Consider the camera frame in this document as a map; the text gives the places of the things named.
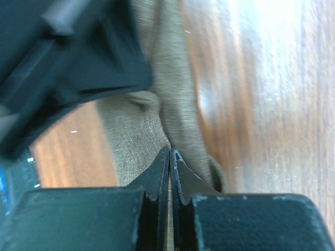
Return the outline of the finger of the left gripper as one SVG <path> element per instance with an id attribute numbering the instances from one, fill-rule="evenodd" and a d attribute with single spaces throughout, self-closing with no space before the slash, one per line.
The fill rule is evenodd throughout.
<path id="1" fill-rule="evenodd" d="M 151 87 L 130 1 L 1 1 L 1 104 L 18 158 L 78 105 Z"/>

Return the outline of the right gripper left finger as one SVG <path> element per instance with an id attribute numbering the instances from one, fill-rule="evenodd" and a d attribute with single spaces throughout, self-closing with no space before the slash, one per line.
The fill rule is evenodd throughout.
<path id="1" fill-rule="evenodd" d="M 170 151 L 124 187 L 26 192 L 1 228 L 1 250 L 164 250 Z"/>

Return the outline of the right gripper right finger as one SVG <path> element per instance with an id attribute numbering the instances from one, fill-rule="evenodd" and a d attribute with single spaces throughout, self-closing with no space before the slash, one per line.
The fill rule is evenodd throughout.
<path id="1" fill-rule="evenodd" d="M 318 208 L 298 194 L 223 194 L 170 155 L 177 250 L 334 250 Z"/>

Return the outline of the brown cloth napkin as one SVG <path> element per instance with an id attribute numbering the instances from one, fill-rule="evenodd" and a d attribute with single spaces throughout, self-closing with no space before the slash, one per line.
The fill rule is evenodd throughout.
<path id="1" fill-rule="evenodd" d="M 118 183 L 126 186 L 163 147 L 176 148 L 187 166 L 225 192 L 222 167 L 200 131 L 179 1 L 132 1 L 142 52 L 153 71 L 146 91 L 97 100 Z"/>

